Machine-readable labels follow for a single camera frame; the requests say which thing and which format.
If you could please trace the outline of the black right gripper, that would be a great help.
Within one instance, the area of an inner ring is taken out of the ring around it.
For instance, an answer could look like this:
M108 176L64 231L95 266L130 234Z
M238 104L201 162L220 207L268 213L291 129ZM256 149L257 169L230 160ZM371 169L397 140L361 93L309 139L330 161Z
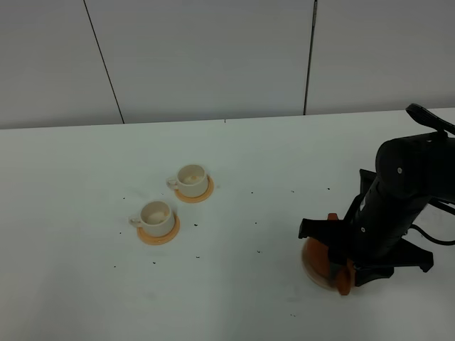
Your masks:
M367 200L362 195L355 198L343 220L304 218L298 238L326 245L331 271L350 259L356 287L390 278L397 267L419 267L426 273L434 265L433 253L403 236L429 201L428 195L397 199L378 184Z

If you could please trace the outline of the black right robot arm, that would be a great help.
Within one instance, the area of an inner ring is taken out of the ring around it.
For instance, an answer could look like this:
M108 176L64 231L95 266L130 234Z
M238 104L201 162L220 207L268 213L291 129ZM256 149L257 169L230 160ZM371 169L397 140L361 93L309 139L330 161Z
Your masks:
M427 205L454 213L454 125L418 104L406 112L433 132L383 143L375 171L360 170L360 192L343 219L331 213L326 220L301 221L307 275L342 296L352 287L390 278L397 267L428 272L433 254L403 238L409 229L435 244L454 245L414 224Z

